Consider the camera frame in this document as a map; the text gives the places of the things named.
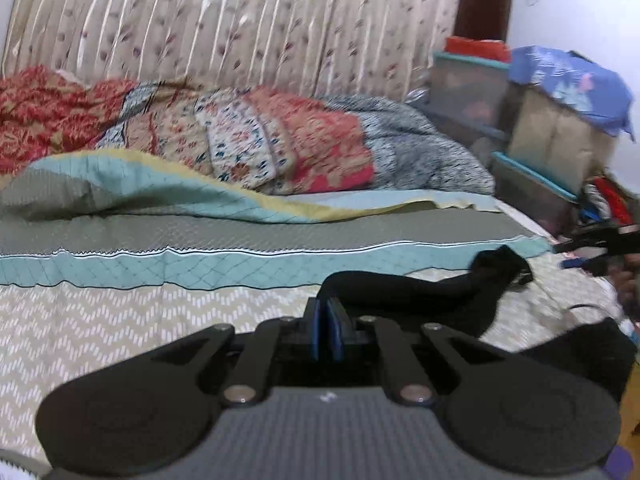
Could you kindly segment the black pants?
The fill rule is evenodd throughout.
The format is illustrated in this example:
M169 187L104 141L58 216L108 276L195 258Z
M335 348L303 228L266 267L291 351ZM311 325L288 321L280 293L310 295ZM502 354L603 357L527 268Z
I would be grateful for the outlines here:
M407 332L439 323L478 338L495 321L498 302L513 283L534 279L528 262L503 245L479 252L469 272L438 282L362 271L336 272L317 298L340 300L351 318L390 318ZM636 349L614 321L583 325L522 352L523 356L585 378L623 399Z

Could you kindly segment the red clothes pile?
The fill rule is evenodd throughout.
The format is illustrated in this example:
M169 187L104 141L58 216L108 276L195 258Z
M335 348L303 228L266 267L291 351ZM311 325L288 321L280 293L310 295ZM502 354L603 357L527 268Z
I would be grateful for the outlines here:
M588 179L578 197L578 221L583 226L596 223L634 224L631 202L622 189L605 176Z

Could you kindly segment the lower clear teal-lid bin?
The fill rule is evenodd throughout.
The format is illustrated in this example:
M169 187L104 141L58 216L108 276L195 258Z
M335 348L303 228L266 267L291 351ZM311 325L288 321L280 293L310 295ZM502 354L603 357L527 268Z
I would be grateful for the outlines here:
M491 154L490 172L500 200L536 221L550 234L574 228L577 196L500 152Z

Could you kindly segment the clear teal-lid bin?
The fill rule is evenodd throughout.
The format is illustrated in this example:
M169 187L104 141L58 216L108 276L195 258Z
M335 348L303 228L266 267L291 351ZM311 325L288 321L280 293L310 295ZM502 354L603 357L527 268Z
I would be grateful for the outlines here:
M508 71L508 63L436 52L430 73L431 108L497 128L509 88Z
M550 234L574 228L577 196L500 152L491 154L490 172L500 200L536 221Z

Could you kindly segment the cardboard box with blue cloth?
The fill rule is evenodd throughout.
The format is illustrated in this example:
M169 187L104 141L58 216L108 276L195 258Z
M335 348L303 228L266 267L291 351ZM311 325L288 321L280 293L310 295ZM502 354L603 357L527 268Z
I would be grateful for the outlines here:
M621 134L634 133L623 78L573 52L517 48L508 79L520 98L508 156L568 192L608 166Z

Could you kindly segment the striped teal grey bedspread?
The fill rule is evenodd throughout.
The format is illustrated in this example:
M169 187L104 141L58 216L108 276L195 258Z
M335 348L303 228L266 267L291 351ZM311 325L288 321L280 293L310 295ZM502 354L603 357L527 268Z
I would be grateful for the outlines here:
M63 382L217 323L303 312L338 271L439 280L508 246L533 270L486 334L520 350L621 318L611 286L562 270L550 235L487 195L273 197L128 151L34 162L1 182L1 445L36 460L35 414Z

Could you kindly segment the upper clear teal-lid bin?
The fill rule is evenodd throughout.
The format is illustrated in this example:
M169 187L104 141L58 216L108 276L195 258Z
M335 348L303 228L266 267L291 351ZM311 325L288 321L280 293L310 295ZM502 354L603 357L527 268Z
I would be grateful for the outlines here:
M497 128L509 88L508 71L508 63L436 52L430 73L431 108Z

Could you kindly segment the grey speckled blanket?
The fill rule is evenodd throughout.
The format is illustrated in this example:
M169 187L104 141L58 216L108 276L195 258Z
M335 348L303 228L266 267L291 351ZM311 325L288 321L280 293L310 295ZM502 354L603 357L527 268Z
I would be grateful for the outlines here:
M486 167L414 107L363 94L321 102L358 119L373 159L370 188L494 194L495 179Z

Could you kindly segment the red patterned quilt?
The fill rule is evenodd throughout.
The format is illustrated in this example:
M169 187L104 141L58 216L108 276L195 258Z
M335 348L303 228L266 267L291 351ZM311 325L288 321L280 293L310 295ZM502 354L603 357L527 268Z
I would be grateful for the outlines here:
M276 195L364 188L374 177L359 120L315 99L189 78L85 86L43 66L2 79L2 174L100 148L143 152Z

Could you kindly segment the beige floral curtain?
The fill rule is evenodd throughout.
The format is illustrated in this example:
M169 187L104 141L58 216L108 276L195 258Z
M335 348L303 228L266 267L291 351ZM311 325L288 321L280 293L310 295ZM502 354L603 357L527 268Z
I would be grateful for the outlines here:
M426 81L459 0L13 0L4 74L92 84L189 76L303 96L400 100Z

